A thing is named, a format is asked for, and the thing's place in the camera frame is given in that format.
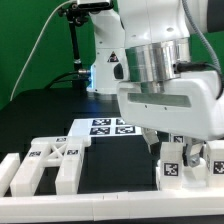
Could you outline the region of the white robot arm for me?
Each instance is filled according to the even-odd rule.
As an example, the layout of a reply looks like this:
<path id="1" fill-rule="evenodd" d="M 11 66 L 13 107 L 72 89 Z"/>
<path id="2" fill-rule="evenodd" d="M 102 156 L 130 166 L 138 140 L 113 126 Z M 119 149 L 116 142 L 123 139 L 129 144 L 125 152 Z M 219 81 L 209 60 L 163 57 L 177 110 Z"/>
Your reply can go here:
<path id="1" fill-rule="evenodd" d="M 205 141 L 224 137 L 224 85 L 218 58 L 192 62 L 189 36 L 203 44 L 224 30 L 224 0 L 118 0 L 126 62 L 115 68 L 125 122 L 187 138 L 186 166 L 199 164 Z"/>

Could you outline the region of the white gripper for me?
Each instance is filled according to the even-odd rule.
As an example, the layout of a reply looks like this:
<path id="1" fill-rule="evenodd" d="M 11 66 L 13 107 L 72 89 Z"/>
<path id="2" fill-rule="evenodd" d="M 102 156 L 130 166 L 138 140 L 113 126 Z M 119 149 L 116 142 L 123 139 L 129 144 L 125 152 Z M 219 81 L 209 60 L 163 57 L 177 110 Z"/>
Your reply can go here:
<path id="1" fill-rule="evenodd" d="M 182 73 L 164 83 L 162 94 L 142 93 L 136 82 L 117 85 L 121 117 L 127 124 L 144 127 L 149 152 L 154 154 L 159 147 L 156 131 L 186 136 L 183 163 L 189 167 L 200 164 L 202 140 L 224 137 L 224 93 L 217 99 L 219 91 L 215 71 Z"/>

